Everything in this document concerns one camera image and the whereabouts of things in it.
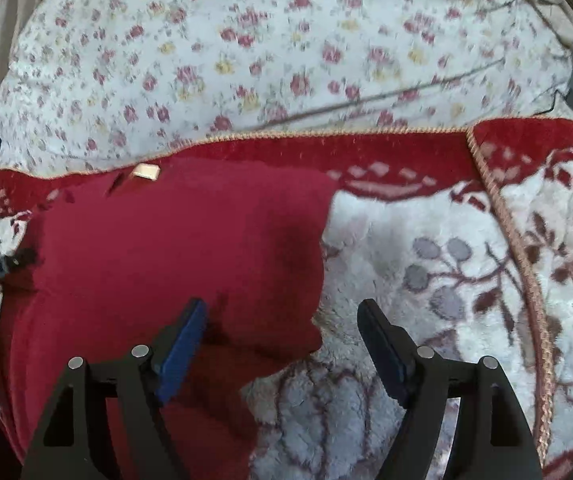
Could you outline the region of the white floral duvet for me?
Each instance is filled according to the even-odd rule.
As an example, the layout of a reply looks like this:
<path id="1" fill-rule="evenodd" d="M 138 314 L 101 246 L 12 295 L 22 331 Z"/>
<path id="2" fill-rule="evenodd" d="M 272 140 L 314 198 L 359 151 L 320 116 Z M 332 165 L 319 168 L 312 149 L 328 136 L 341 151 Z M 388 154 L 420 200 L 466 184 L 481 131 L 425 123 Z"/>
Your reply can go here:
<path id="1" fill-rule="evenodd" d="M 528 0 L 42 0 L 0 80 L 0 168 L 108 169 L 276 129 L 533 115 L 571 51 Z"/>

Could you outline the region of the dark red knit sweater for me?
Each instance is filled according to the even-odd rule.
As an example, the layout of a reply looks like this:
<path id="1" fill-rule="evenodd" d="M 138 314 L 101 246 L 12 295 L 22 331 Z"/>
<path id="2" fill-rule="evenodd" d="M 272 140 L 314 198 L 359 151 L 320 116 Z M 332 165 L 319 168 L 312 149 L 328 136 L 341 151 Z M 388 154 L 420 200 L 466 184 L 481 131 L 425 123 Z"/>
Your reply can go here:
<path id="1" fill-rule="evenodd" d="M 203 299 L 209 326 L 164 408 L 194 479 L 243 479 L 258 427 L 240 391 L 318 350 L 312 323 L 334 180 L 310 169 L 181 158 L 154 181 L 101 174 L 29 220 L 37 262 L 3 285 L 0 404 L 24 457 L 73 356 L 120 358 Z"/>

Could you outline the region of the red and white plush blanket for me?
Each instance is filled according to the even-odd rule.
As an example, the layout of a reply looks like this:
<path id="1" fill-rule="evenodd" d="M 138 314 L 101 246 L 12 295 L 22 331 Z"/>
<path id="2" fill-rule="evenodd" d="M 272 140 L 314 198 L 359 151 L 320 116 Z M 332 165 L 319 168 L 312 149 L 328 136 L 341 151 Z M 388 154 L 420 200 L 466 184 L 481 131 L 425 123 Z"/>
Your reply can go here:
<path id="1" fill-rule="evenodd" d="M 154 181 L 181 158 L 310 169 L 335 181 L 321 237 L 318 350 L 243 386 L 258 427 L 243 479 L 371 479 L 401 424 L 360 340 L 360 301 L 446 358 L 495 356 L 543 475 L 573 471 L 573 121 L 465 130 L 254 133 L 140 166 L 38 178 L 0 170 L 0 255 L 29 220 L 101 174 Z"/>

